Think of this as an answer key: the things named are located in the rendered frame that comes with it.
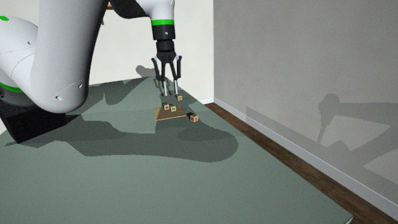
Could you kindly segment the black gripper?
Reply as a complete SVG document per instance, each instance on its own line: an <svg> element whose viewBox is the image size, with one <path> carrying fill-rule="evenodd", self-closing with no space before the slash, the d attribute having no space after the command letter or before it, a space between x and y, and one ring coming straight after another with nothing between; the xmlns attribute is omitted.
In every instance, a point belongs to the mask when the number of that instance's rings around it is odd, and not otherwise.
<svg viewBox="0 0 398 224"><path fill-rule="evenodd" d="M151 58L156 72L156 77L158 81L162 81L162 87L164 89L164 95L167 96L166 84L165 84L165 64L169 63L173 75L174 82L174 92L177 94L177 79L181 78L181 59L182 56L176 54L174 50L174 42L173 41L161 41L156 42L157 54L154 58ZM174 69L174 58L177 59L177 75ZM157 59L159 59L161 63L161 78L159 75Z"/></svg>

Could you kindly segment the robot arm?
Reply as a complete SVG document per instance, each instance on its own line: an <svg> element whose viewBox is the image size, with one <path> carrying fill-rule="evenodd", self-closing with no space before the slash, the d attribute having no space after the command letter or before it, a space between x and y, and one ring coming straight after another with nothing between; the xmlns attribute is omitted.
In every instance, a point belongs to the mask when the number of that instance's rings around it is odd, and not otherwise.
<svg viewBox="0 0 398 224"><path fill-rule="evenodd" d="M38 26L0 16L0 100L51 113L80 108L109 2L124 19L150 17L153 40L176 39L174 0L40 0Z"/></svg>

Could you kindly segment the tan square mat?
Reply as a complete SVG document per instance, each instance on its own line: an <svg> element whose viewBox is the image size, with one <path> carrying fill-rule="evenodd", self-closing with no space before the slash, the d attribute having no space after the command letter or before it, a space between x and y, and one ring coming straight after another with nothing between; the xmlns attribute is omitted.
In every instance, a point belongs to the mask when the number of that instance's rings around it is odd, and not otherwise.
<svg viewBox="0 0 398 224"><path fill-rule="evenodd" d="M155 121L186 116L181 105L175 105L175 106L176 106L176 111L172 111L172 112L170 111L170 109L164 110L163 107L154 108Z"/></svg>

